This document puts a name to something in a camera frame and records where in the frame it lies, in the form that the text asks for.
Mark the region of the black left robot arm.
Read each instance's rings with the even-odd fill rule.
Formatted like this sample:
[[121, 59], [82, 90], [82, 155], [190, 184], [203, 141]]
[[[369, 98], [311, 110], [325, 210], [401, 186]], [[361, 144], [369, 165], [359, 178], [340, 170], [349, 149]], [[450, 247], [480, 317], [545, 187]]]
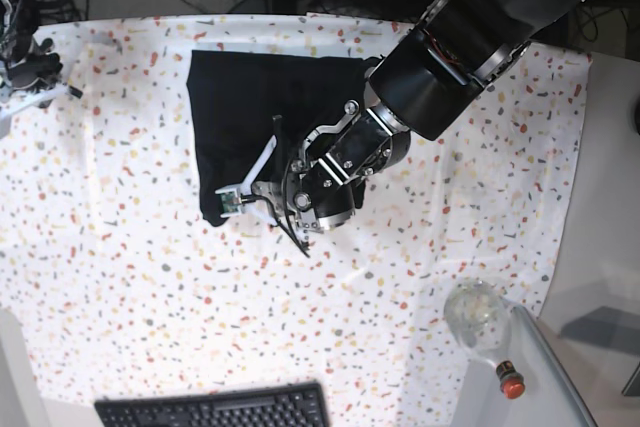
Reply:
[[582, 0], [435, 0], [367, 75], [361, 100], [287, 155], [278, 224], [301, 251], [344, 224], [367, 177], [402, 159], [412, 134], [434, 140], [524, 54], [531, 37]]

